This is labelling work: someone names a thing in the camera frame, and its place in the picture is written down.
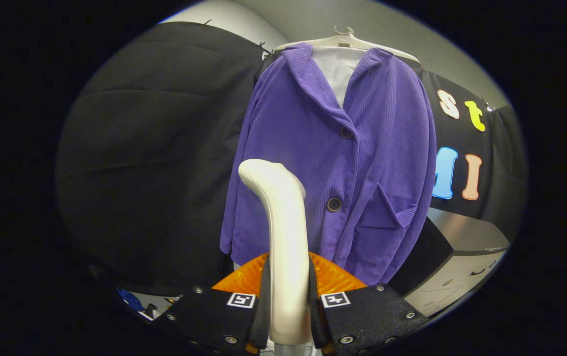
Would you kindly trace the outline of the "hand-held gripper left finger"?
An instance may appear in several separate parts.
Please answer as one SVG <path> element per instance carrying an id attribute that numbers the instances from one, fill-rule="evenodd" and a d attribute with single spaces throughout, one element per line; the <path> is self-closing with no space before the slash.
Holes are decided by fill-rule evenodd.
<path id="1" fill-rule="evenodd" d="M 154 327 L 182 346 L 178 356 L 257 356 L 269 337 L 269 283 L 264 253 L 211 288 L 182 293 Z"/>

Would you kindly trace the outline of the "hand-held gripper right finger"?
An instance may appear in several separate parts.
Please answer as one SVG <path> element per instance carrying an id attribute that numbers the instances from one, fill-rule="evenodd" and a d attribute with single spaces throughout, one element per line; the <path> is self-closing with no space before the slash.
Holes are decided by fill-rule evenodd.
<path id="1" fill-rule="evenodd" d="M 325 356 L 379 356 L 429 322 L 387 284 L 365 285 L 315 253 L 309 313 L 313 342 Z"/>

